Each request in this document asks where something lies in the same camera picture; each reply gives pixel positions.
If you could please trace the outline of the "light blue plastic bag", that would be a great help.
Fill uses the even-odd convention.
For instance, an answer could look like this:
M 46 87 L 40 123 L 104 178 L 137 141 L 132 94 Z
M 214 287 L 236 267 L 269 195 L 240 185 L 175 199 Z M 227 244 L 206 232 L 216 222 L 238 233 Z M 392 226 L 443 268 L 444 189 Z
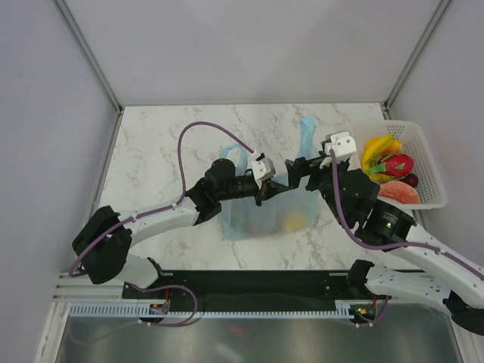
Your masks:
M 299 151 L 296 157 L 309 159 L 317 156 L 313 144 L 315 128 L 313 117 L 306 116 L 299 120 Z M 219 158 L 230 160 L 233 150 L 239 153 L 234 159 L 235 175 L 243 175 L 249 169 L 249 155 L 241 145 L 225 147 L 219 152 Z M 222 201 L 222 211 L 217 219 L 222 226 L 224 239 L 238 241 L 288 233 L 283 230 L 282 222 L 288 213 L 296 211 L 309 217 L 305 228 L 312 227 L 319 217 L 319 202 L 315 191 L 305 190 L 304 184 L 308 180 L 309 177 L 302 178 L 297 189 L 262 202 L 262 206 L 257 206 L 252 197 Z

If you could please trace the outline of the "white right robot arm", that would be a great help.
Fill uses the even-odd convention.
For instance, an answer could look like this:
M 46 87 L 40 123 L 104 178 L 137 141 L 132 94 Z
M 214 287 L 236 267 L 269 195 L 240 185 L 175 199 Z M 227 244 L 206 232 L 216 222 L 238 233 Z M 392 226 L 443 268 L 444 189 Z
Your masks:
M 346 276 L 355 298 L 391 296 L 438 310 L 459 327 L 483 334 L 483 269 L 445 246 L 411 216 L 380 200 L 380 187 L 348 162 L 320 167 L 321 158 L 286 160 L 290 188 L 308 178 L 307 191 L 319 191 L 351 239 L 367 250 L 391 253 L 427 273 L 393 271 L 358 259 Z

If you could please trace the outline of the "yellow fake banana bunch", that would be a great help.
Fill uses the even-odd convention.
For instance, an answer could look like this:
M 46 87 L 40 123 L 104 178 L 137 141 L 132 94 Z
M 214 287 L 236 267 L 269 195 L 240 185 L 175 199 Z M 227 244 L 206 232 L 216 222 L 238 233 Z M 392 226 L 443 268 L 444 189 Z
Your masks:
M 368 170 L 374 166 L 381 155 L 390 154 L 389 146 L 396 140 L 392 135 L 384 135 L 368 140 L 364 146 L 364 151 L 360 157 L 361 169 L 374 182 L 384 183 L 389 182 L 391 178 L 384 174 L 370 175 Z

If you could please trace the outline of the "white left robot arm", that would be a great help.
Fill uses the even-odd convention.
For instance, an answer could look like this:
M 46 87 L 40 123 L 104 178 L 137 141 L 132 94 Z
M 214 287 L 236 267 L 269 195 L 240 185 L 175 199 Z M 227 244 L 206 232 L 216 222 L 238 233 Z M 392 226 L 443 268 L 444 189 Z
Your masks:
M 257 161 L 243 175 L 236 175 L 230 160 L 218 159 L 179 202 L 125 213 L 103 206 L 72 242 L 76 260 L 69 274 L 87 275 L 93 284 L 125 281 L 138 286 L 147 297 L 157 298 L 166 287 L 161 267 L 152 258 L 131 254 L 131 248 L 167 231 L 208 222 L 222 211 L 225 200 L 252 197 L 261 206 L 289 190 L 273 179 L 274 174 L 269 159 Z

